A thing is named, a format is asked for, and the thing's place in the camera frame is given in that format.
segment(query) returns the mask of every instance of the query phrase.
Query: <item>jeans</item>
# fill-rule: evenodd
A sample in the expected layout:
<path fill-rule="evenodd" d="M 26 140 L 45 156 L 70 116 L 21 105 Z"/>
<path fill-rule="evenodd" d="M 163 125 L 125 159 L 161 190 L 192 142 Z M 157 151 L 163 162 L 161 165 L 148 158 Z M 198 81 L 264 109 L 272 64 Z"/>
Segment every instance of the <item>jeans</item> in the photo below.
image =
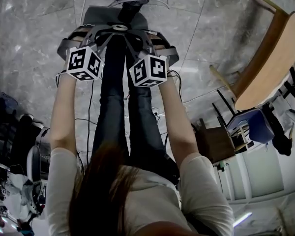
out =
<path fill-rule="evenodd" d="M 129 155 L 124 131 L 124 95 L 122 86 L 126 57 L 127 69 L 134 60 L 123 36 L 114 35 L 107 45 L 100 98 L 100 114 L 95 131 L 92 155 L 103 142 L 118 144 L 124 151 L 126 165 L 154 172 L 173 184 L 178 183 L 179 170 L 166 154 L 157 121 L 151 107 L 149 88 L 135 87 L 129 71 L 128 85 L 130 147 Z"/>

